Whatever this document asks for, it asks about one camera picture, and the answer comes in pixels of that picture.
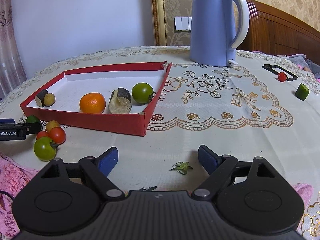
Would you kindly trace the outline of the orange tangerine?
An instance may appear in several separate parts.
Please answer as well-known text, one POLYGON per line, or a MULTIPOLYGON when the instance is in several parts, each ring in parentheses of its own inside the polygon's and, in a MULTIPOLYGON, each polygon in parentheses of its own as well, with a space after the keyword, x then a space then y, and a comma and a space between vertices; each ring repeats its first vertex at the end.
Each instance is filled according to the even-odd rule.
POLYGON ((106 100, 100 93, 85 94, 79 102, 80 111, 88 114, 101 114, 106 107, 106 100))

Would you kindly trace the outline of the brown longan fruit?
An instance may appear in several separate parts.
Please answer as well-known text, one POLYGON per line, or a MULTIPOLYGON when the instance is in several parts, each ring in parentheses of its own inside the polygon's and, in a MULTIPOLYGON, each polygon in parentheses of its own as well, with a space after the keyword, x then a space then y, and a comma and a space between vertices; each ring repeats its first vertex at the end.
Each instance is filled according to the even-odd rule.
POLYGON ((48 93, 44 96, 43 102, 46 107, 50 107, 55 103, 55 95, 53 93, 48 93))

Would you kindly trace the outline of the dark green lime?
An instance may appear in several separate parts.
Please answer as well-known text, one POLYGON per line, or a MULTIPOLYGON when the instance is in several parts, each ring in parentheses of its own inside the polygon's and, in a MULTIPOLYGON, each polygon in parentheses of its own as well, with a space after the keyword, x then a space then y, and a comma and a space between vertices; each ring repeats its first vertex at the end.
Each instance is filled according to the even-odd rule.
POLYGON ((34 115, 30 115, 26 118, 25 122, 29 124, 29 123, 40 123, 41 121, 38 117, 34 115))

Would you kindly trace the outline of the large green tomato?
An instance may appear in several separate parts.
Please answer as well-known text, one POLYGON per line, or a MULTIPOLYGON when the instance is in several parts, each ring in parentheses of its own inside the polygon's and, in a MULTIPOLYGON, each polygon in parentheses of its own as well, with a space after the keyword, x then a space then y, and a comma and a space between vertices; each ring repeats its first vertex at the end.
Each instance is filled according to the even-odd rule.
POLYGON ((139 104, 149 103, 153 98, 153 88, 148 83, 137 83, 131 91, 133 99, 139 104))

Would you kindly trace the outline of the wooden headboard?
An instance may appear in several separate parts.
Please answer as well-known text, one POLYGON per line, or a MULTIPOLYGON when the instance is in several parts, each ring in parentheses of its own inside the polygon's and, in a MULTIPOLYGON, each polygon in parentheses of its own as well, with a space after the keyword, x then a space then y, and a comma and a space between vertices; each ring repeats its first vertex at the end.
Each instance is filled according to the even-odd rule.
POLYGON ((304 54, 319 64, 319 31, 275 7, 255 0, 246 1, 249 30, 239 49, 269 55, 304 54))

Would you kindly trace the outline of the green cucumber piece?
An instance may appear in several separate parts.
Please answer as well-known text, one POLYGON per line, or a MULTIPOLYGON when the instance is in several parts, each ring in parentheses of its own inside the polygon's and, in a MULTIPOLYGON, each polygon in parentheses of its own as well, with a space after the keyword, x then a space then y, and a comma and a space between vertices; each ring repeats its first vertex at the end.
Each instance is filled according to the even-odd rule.
POLYGON ((304 101, 308 97, 309 93, 310 93, 310 90, 308 89, 308 87, 305 84, 301 83, 295 92, 295 96, 299 100, 304 101))

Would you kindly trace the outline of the pink floral blanket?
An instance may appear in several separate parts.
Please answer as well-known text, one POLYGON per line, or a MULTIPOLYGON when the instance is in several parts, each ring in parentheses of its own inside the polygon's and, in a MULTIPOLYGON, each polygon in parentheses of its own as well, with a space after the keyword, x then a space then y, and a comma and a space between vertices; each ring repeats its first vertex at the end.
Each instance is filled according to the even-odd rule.
MULTIPOLYGON (((1 153, 1 191, 12 198, 23 189, 38 173, 38 170, 25 168, 1 153)), ((12 215, 12 200, 1 194, 1 239, 12 239, 19 228, 12 215)))

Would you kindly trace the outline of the red shallow cardboard tray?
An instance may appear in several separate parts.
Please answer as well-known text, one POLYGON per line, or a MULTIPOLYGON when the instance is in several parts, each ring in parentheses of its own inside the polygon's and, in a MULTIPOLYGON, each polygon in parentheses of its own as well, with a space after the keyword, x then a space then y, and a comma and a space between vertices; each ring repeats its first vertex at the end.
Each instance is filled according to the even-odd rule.
POLYGON ((45 121, 143 137, 171 67, 164 61, 66 70, 20 107, 45 121))

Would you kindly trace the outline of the green tomato calyx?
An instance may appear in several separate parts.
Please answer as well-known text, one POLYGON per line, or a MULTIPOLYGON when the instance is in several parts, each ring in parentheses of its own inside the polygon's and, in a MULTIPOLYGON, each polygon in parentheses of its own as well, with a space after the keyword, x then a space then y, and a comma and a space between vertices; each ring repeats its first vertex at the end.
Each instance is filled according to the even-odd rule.
POLYGON ((177 171, 179 174, 186 175, 189 170, 193 170, 193 167, 189 165, 189 162, 178 161, 175 163, 170 171, 177 171))

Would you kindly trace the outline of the yellow-brown longan fruit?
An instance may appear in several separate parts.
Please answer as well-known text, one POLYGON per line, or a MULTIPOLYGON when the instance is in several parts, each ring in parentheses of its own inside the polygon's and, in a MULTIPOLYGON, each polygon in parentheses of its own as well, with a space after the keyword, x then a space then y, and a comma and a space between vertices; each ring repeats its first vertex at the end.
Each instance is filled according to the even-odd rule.
POLYGON ((60 127, 60 124, 55 120, 49 121, 46 124, 46 131, 49 133, 55 127, 60 127))

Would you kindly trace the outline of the pink patterned curtain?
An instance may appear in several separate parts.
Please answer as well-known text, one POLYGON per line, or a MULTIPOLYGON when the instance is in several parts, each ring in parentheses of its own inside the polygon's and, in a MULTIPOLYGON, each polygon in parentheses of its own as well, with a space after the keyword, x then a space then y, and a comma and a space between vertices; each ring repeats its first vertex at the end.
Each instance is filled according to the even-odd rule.
POLYGON ((11 0, 1 0, 1 99, 26 79, 14 35, 11 0))

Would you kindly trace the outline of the white wall switch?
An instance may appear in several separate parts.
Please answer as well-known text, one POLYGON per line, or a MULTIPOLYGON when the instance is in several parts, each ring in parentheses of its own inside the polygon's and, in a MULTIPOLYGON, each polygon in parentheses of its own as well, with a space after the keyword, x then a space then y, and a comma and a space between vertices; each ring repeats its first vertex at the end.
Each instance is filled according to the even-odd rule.
POLYGON ((191 31, 191 17, 175 17, 174 25, 176 31, 191 31))

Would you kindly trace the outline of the small red cherry tomato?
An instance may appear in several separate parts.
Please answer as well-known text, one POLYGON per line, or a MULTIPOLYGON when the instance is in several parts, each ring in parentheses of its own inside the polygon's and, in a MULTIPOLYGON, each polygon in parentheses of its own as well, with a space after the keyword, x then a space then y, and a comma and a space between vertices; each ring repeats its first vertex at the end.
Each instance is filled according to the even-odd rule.
POLYGON ((287 75, 286 75, 286 73, 285 73, 285 72, 280 72, 280 73, 278 74, 278 80, 279 80, 280 82, 285 82, 285 81, 287 80, 287 75))

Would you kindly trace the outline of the cream embroidered tablecloth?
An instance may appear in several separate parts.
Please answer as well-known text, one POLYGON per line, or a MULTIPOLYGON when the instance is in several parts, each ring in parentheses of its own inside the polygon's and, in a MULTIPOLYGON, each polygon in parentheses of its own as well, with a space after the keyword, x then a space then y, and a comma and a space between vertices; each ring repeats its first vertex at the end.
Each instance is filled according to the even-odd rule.
POLYGON ((210 67, 189 59, 187 47, 136 47, 81 55, 52 64, 1 101, 1 117, 18 121, 21 103, 65 70, 103 64, 170 62, 172 67, 143 137, 66 129, 57 155, 66 162, 97 156, 114 146, 119 161, 110 180, 125 191, 155 186, 158 190, 192 191, 207 172, 197 159, 199 146, 242 161, 262 156, 292 185, 309 184, 319 194, 319 83, 290 61, 238 51, 236 65, 210 67), (298 76, 280 82, 263 69, 281 66, 298 76), (295 96, 305 84, 310 93, 295 96), (189 162, 186 175, 170 171, 189 162))

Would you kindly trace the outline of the blue electric kettle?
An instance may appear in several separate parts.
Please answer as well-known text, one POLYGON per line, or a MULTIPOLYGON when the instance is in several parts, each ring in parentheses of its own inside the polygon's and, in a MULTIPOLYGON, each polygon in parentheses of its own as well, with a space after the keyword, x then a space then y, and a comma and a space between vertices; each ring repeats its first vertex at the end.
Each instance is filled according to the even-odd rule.
POLYGON ((190 59, 208 66, 236 64, 249 29, 246 0, 193 0, 190 59))

